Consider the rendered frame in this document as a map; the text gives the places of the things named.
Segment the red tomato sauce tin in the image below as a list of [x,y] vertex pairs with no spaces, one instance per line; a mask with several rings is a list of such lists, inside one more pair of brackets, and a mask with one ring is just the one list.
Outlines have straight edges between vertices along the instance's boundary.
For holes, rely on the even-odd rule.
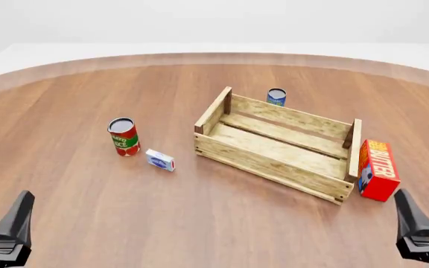
[[115,118],[107,127],[120,156],[134,156],[140,150],[139,136],[131,118]]

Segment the red butter box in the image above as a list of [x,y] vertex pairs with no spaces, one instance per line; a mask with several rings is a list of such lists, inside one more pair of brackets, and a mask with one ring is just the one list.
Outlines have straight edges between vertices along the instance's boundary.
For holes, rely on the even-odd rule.
[[357,184],[364,198],[386,202],[400,185],[391,146],[386,142],[365,140],[360,147],[358,169]]

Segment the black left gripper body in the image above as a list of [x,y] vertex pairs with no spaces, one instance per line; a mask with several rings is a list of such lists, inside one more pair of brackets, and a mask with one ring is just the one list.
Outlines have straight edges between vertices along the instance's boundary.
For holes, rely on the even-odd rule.
[[31,254],[32,243],[10,243],[0,248],[0,268],[23,267]]

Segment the small white blue box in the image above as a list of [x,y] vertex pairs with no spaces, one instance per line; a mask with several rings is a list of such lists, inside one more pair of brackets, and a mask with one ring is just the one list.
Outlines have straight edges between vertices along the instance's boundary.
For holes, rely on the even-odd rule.
[[173,172],[176,168],[174,158],[171,156],[167,156],[164,153],[160,153],[152,149],[147,149],[145,155],[147,157],[147,162],[151,165],[170,172]]

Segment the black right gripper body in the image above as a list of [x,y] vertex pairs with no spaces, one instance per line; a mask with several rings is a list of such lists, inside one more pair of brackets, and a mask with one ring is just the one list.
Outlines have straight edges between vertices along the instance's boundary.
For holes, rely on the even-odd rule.
[[397,241],[396,247],[403,259],[429,263],[428,237],[403,237]]

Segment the wooden slat tray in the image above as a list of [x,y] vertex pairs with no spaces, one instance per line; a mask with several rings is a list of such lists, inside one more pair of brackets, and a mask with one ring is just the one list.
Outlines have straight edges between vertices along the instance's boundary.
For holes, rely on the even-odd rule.
[[194,125],[198,156],[342,205],[358,177],[362,121],[245,98],[227,86]]

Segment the blue tin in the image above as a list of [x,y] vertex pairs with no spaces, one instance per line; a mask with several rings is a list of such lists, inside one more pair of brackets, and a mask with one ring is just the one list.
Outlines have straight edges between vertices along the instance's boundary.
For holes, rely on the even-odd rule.
[[284,89],[270,89],[267,92],[267,102],[277,106],[285,106],[287,93]]

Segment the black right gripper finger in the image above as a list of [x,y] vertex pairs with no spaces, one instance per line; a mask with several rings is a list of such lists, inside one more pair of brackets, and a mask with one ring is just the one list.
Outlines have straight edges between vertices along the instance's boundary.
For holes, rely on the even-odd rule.
[[398,218],[397,240],[404,237],[429,237],[429,218],[409,191],[399,189],[394,199]]

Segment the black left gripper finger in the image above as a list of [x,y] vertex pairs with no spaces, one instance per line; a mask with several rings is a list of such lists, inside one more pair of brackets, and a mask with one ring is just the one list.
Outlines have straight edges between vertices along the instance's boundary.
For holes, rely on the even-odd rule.
[[35,196],[22,191],[0,220],[0,247],[31,247],[31,215]]

